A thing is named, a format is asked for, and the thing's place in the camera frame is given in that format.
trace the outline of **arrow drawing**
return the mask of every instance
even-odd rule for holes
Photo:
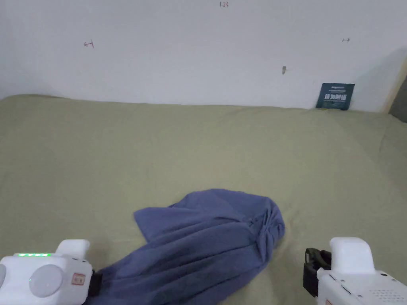
[[[87,43],[85,42],[83,45],[84,45],[85,47],[87,47],[87,46],[90,45],[90,44],[92,45],[92,48],[95,48],[95,47],[93,46],[93,41],[92,41],[92,39],[90,40],[90,43],[87,44]]]

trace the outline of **sticker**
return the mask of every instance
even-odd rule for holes
[[[84,284],[85,284],[85,275],[74,273],[74,276],[72,277],[72,285],[83,286]]]
[[[348,110],[354,84],[323,83],[316,108]]]

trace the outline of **blue towel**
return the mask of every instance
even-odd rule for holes
[[[86,304],[217,304],[271,260],[285,226],[269,198],[228,190],[188,194],[134,213],[147,244],[99,271]]]

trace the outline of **red label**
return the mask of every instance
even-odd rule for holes
[[[80,273],[74,273],[72,277],[72,285],[83,286],[85,284],[85,275]]]

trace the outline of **bed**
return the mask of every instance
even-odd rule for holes
[[[315,304],[307,247],[357,236],[407,283],[407,123],[275,107],[0,101],[0,257],[90,240],[99,269],[145,241],[132,213],[226,188],[268,196],[287,232],[268,267],[222,304]]]

